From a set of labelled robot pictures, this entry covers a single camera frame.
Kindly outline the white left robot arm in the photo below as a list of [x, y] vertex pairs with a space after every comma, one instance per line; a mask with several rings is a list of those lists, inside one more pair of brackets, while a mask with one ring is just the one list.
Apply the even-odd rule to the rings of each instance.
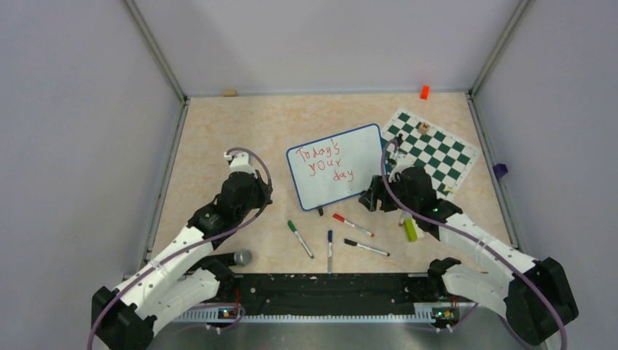
[[140, 271], [92, 298], [87, 348], [147, 349], [168, 323], [203, 300], [225, 301], [233, 281], [215, 270], [211, 253], [255, 221], [273, 201], [270, 175], [233, 171], [212, 202], [188, 219], [177, 237]]

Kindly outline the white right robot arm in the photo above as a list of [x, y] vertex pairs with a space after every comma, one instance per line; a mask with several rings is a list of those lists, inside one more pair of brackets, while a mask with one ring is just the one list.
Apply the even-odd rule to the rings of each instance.
[[489, 234], [454, 203], [439, 198], [423, 168], [372, 178], [359, 202], [369, 211], [401, 209], [420, 230], [470, 257], [475, 270], [453, 257], [433, 260], [427, 290], [436, 300], [469, 299], [500, 316], [520, 340], [538, 346], [579, 315], [566, 272], [548, 257], [526, 255]]

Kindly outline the blue framed whiteboard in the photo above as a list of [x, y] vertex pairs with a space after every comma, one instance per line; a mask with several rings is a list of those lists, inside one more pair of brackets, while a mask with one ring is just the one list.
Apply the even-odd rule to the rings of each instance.
[[383, 167], [382, 151], [375, 123], [288, 149], [286, 160], [300, 208], [312, 211], [367, 190]]

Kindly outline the red whiteboard marker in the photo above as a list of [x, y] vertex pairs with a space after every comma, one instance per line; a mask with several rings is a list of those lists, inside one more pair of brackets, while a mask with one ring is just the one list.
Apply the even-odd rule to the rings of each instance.
[[355, 228], [355, 229], [357, 229], [357, 230], [367, 234], [370, 237], [374, 237], [375, 236], [375, 234], [373, 232], [369, 231], [368, 229], [366, 229], [366, 228], [364, 228], [364, 227], [362, 227], [360, 225], [357, 225], [356, 223], [353, 223], [352, 221], [349, 221], [348, 219], [346, 219], [345, 217], [343, 217], [343, 216], [341, 216], [339, 214], [333, 214], [332, 217], [334, 219], [338, 220], [339, 222], [342, 222], [342, 223], [344, 223], [344, 224], [346, 224], [348, 226], [351, 226], [352, 228]]

